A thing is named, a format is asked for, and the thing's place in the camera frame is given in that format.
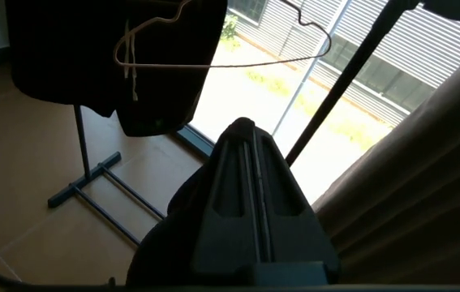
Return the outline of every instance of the curtain fold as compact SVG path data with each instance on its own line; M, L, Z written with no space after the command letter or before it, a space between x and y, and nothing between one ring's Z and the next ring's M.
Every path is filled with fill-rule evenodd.
M460 284L460 68L312 207L343 283Z

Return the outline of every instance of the corrugated metal wall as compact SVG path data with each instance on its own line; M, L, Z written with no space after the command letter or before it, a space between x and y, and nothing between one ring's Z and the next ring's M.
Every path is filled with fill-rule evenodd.
M337 34L359 45L388 0L354 0L337 28ZM303 19L317 21L326 27L341 0L298 0ZM279 0L268 0L260 23L239 19L237 32L282 58L314 54L323 33L316 28L297 25L296 11ZM420 7L406 12L375 55L438 87L460 66L460 23L443 19ZM305 66L308 61L296 65ZM319 64L313 77L332 87L339 71ZM397 125L408 113L361 86L352 84L346 96L378 117Z

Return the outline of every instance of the building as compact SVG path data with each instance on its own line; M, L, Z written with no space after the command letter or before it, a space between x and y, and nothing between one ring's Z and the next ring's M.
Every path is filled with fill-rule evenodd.
M345 0L292 0L303 19L329 25ZM353 0L337 31L333 47L316 65L312 77L332 87L367 35L388 0ZM298 25L297 12L279 0L229 0L239 17L237 33L279 58L314 54L324 34ZM297 62L305 67L310 61ZM368 60L346 96L388 123L397 125L460 66L460 23L420 6L405 12Z

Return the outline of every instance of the dark garment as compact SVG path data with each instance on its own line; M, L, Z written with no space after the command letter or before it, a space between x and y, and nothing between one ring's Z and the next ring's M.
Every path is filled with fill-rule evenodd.
M118 111L127 135L159 135L190 122L208 69L137 69L132 77L114 64L114 45L128 20L133 28L156 16L171 18L179 0L6 1L12 79L30 97L86 105L109 117ZM138 32L139 63L210 64L226 15L226 0L193 0L178 22ZM118 52L123 61L124 45Z

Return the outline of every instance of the black metal pole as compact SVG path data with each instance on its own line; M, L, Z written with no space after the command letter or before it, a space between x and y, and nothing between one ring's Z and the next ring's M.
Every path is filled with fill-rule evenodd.
M87 155L87 145L85 144L84 121L82 111L79 105L73 105L75 109L76 128L78 129L78 139L80 141L80 151L82 152L82 162L84 164L84 173L86 179L91 179L91 170L89 169L89 159Z
M312 116L311 121L303 130L302 135L300 135L293 148L289 151L286 157L286 162L289 166L293 165L294 161L303 151L307 143L309 143L321 123L325 120L327 115L329 115L330 111L336 105L340 97L342 97L350 83L352 83L354 77L356 77L376 47L381 43L383 37L389 33L404 11L416 8L417 4L419 4L419 0L390 0L386 4L383 11L372 25L372 29L365 37L365 40L361 43L349 64L336 80L336 83L330 89L329 94L321 103L314 116Z
M82 190L80 190L78 187L73 186L76 194L78 194L82 199L84 199L88 204L90 204L93 208L95 208L107 221L109 221L114 227L116 227L123 235L127 236L129 240L131 240L136 246L140 245L140 241L132 235L132 233L129 232L129 230L125 229L121 224L119 224L116 219L114 219L112 216L110 216L102 207L100 207L99 204L97 204L95 201L93 201L91 198L89 198L88 195L86 195Z
M147 200L143 199L136 191L134 191L129 185L127 185L123 180L121 180L116 174L110 171L107 167L103 164L99 164L99 166L103 169L103 171L108 174L115 182L117 182L120 186L126 189L133 197L135 197L140 203L145 205L154 215L159 217L161 220L165 219L165 215L159 212L154 206L152 206Z

